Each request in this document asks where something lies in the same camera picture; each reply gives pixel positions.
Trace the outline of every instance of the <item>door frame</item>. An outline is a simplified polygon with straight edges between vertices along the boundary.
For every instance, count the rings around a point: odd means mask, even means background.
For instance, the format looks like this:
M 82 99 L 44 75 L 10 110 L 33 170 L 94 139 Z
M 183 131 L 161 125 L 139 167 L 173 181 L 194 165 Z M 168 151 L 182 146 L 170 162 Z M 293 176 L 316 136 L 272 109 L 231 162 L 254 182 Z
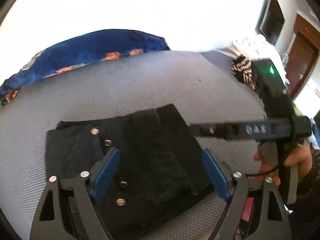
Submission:
M 306 19 L 304 19 L 301 15 L 297 14 L 297 18 L 294 24 L 294 34 L 299 36 L 301 39 L 306 41 L 307 43 L 311 43 L 316 49 L 318 50 L 317 55 L 313 58 L 312 62 L 308 66 L 303 78 L 301 81 L 295 86 L 290 94 L 292 100 L 294 100 L 304 85 L 308 82 L 313 69 L 316 66 L 316 62 L 319 59 L 319 52 L 320 52 L 320 33 L 319 31 L 314 28 L 311 23 L 309 23 Z

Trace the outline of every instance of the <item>gray mattress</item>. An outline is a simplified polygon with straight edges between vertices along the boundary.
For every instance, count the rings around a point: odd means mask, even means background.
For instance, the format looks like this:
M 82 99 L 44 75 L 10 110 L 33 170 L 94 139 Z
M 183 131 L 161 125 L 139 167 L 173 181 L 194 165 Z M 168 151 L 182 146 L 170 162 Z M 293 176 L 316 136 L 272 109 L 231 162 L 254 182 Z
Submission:
M 215 64 L 231 68 L 229 60 L 221 62 Z M 257 100 L 219 68 L 199 53 L 173 51 L 98 62 L 26 87 L 1 107 L 0 207 L 18 235 L 29 239 L 46 183 L 46 132 L 59 121 L 104 119 L 169 103 L 187 124 L 263 119 Z M 253 141 L 197 140 L 233 170 L 258 169 Z M 212 193 L 144 239 L 198 239 L 214 228 L 223 209 Z

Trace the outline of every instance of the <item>blue cloth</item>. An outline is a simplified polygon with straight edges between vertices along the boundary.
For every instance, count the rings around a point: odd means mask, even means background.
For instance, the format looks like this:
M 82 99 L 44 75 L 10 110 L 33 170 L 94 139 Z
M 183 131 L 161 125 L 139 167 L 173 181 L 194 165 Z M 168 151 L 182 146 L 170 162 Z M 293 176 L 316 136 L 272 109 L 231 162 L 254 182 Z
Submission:
M 36 54 L 0 87 L 2 104 L 18 89 L 43 78 L 97 61 L 169 50 L 164 38 L 134 30 L 101 30 L 57 43 Z

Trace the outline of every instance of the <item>folded black pants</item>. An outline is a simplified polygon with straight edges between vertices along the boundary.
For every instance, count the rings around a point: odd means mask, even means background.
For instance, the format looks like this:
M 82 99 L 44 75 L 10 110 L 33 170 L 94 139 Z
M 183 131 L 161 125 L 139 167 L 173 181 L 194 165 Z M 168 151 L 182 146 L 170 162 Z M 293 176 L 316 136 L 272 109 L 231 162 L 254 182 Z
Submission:
M 92 128 L 99 133 L 92 134 Z M 47 133 L 47 180 L 90 170 L 106 154 L 106 139 L 120 150 L 121 163 L 95 208 L 114 239 L 141 236 L 213 190 L 202 150 L 174 105 L 106 120 L 60 122 Z M 121 187 L 121 181 L 128 186 Z M 118 198 L 126 205 L 118 206 Z

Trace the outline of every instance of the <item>human hand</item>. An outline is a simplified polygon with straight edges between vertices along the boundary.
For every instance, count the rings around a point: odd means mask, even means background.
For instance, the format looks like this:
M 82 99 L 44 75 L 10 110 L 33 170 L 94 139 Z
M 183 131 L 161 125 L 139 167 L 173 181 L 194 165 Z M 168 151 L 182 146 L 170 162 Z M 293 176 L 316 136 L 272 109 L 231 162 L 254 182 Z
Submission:
M 253 159 L 255 161 L 262 161 L 258 173 L 269 171 L 273 168 L 263 161 L 262 155 L 259 151 L 257 151 L 254 154 Z M 304 147 L 302 145 L 298 145 L 290 152 L 290 155 L 284 161 L 284 166 L 286 167 L 291 167 L 295 164 L 298 164 L 299 182 L 301 182 L 305 178 L 305 176 L 307 176 L 307 174 L 311 171 L 312 168 L 312 155 L 309 146 Z M 280 185 L 281 180 L 279 176 L 276 175 L 274 172 L 266 176 L 271 177 L 277 186 Z M 266 176 L 258 176 L 257 179 L 263 179 Z

